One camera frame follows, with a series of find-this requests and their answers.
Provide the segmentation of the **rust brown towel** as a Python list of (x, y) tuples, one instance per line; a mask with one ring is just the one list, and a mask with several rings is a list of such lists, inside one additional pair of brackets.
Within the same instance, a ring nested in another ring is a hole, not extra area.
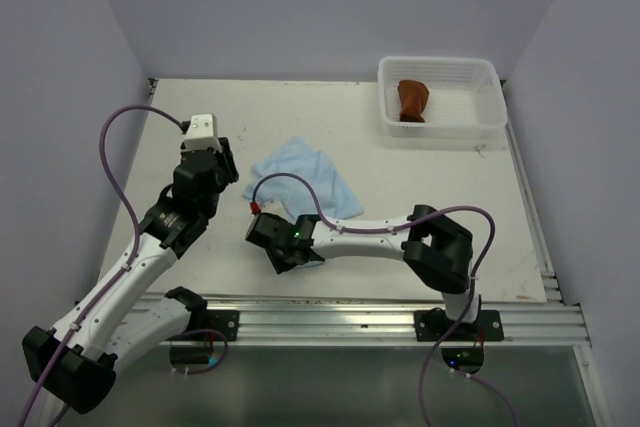
[(416, 80), (401, 80), (397, 86), (400, 100), (399, 120), (401, 122), (424, 123), (423, 117), (430, 91)]

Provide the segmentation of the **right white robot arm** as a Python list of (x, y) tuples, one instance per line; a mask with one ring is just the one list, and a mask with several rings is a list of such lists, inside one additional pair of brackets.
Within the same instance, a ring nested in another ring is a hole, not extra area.
[(481, 327), (480, 296), (471, 290), (473, 234), (431, 206), (381, 221), (302, 214), (290, 223), (256, 210), (245, 240), (265, 251), (278, 274), (343, 257), (402, 262), (442, 294), (451, 336), (468, 339)]

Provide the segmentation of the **light blue towel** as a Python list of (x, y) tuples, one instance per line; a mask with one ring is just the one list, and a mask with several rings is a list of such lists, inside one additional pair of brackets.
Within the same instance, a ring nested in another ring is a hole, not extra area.
[[(327, 217), (350, 219), (361, 216), (364, 207), (338, 173), (330, 156), (315, 149), (300, 137), (288, 142), (256, 162), (251, 172), (254, 179), (246, 185), (243, 197), (251, 200), (259, 180), (269, 174), (291, 173), (304, 179), (314, 190), (320, 208)], [(316, 208), (311, 194), (303, 184), (289, 177), (267, 180), (258, 190), (257, 202), (279, 203), (291, 220), (302, 214), (314, 214)]]

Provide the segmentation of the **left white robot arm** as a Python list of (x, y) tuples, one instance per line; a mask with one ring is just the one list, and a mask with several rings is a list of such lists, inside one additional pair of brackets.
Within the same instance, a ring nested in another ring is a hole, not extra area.
[(193, 340), (208, 326), (205, 301), (171, 290), (143, 323), (123, 320), (138, 299), (206, 232), (220, 194), (239, 174), (225, 137), (187, 141), (173, 181), (147, 211), (125, 252), (96, 286), (53, 327), (32, 327), (22, 340), (31, 379), (67, 409), (96, 408), (125, 366), (156, 344)]

